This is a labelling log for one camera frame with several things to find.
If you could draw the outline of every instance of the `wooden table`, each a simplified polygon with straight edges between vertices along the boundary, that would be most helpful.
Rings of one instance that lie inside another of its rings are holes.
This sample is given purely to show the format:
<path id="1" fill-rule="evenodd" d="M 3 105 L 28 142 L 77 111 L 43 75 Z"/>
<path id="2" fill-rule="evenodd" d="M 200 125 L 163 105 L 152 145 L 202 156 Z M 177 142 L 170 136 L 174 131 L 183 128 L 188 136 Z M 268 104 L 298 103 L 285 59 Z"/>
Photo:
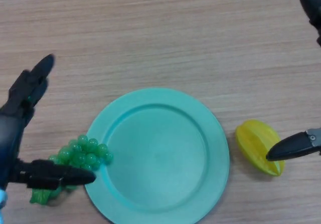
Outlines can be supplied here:
<path id="1" fill-rule="evenodd" d="M 207 105 L 229 140 L 229 184 L 201 224 L 320 223 L 317 154 L 288 161 L 271 179 L 233 137 L 248 118 L 282 138 L 320 127 L 321 49 L 299 0 L 0 0 L 0 15 L 2 102 L 24 68 L 57 57 L 23 138 L 24 160 L 57 153 L 129 91 L 175 88 Z M 56 207 L 29 204 L 21 185 L 7 191 L 6 224 L 107 222 L 82 188 Z"/>

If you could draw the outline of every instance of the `plastic fruit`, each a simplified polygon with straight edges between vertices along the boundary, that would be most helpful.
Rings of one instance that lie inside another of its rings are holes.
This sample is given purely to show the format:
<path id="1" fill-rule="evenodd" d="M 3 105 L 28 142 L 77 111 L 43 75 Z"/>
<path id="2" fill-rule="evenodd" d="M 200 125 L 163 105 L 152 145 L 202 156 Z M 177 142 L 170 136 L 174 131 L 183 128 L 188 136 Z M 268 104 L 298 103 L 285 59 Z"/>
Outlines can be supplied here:
<path id="1" fill-rule="evenodd" d="M 94 153 L 97 149 L 97 146 L 98 146 L 98 141 L 96 139 L 90 139 L 88 140 L 85 146 L 85 151 L 87 153 Z"/>
<path id="2" fill-rule="evenodd" d="M 104 157 L 105 154 L 108 153 L 108 147 L 105 144 L 98 145 L 96 149 L 96 155 L 100 158 Z"/>
<path id="3" fill-rule="evenodd" d="M 236 128 L 236 142 L 242 153 L 255 167 L 266 174 L 280 176 L 284 161 L 267 161 L 267 152 L 281 139 L 277 132 L 259 120 L 247 120 Z"/>
<path id="4" fill-rule="evenodd" d="M 69 146 L 64 146 L 58 152 L 58 158 L 64 163 L 67 163 L 71 159 L 72 152 L 73 151 Z"/>
<path id="5" fill-rule="evenodd" d="M 78 136 L 77 140 L 70 140 L 68 146 L 59 150 L 58 155 L 51 155 L 48 158 L 55 164 L 70 165 L 86 170 L 98 170 L 103 161 L 109 164 L 112 159 L 113 155 L 108 152 L 105 144 L 98 145 L 96 139 L 88 140 L 86 135 Z M 56 190 L 33 189 L 30 203 L 46 205 L 50 199 L 57 198 L 64 189 L 72 191 L 76 188 L 76 186 L 67 185 L 60 186 Z"/>

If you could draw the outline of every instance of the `wood grain surface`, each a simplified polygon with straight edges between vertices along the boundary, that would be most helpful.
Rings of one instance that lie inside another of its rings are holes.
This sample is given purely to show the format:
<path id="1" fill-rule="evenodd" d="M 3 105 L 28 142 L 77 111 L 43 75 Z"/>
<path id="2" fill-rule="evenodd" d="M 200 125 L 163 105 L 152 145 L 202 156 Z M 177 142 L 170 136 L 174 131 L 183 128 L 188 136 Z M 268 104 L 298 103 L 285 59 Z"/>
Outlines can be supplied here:
<path id="1" fill-rule="evenodd" d="M 23 69 L 57 57 L 23 137 L 24 160 L 57 153 L 129 91 L 175 88 L 207 105 L 229 140 L 229 184 L 201 224 L 321 222 L 318 154 L 271 179 L 233 138 L 248 118 L 282 138 L 320 127 L 321 49 L 299 0 L 0 0 L 0 16 L 2 102 Z M 29 204 L 22 185 L 7 191 L 5 224 L 108 223 L 83 188 L 50 207 Z"/>

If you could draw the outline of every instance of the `grape cluster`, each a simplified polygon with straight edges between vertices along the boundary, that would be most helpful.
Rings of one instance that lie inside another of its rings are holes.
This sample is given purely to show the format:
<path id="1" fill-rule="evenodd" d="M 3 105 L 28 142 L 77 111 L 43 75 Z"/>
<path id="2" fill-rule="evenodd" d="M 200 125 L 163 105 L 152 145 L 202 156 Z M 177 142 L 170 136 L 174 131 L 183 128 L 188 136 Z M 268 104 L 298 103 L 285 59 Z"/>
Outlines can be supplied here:
<path id="1" fill-rule="evenodd" d="M 110 164 L 113 154 L 108 151 L 105 144 L 98 144 L 96 139 L 88 139 L 86 135 L 78 136 L 78 139 L 69 141 L 67 146 L 62 147 L 57 155 L 49 156 L 48 160 L 55 164 L 71 165 L 86 170 L 98 170 L 102 163 Z M 75 186 L 64 187 L 67 190 L 74 190 Z M 56 190 L 33 189 L 30 203 L 46 205 L 48 200 L 57 198 L 63 190 L 59 187 Z"/>

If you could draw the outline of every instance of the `green plate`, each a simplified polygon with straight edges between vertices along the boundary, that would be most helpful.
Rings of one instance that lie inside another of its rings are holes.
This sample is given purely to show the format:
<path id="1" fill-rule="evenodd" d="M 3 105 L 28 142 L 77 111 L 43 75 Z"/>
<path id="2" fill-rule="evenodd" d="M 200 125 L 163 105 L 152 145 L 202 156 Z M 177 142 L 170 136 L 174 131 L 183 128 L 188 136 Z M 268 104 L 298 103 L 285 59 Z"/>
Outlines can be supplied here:
<path id="1" fill-rule="evenodd" d="M 86 185 L 116 224 L 191 224 L 218 202 L 229 173 L 225 134 L 211 111 L 185 93 L 149 88 L 108 105 L 88 134 L 112 164 Z"/>

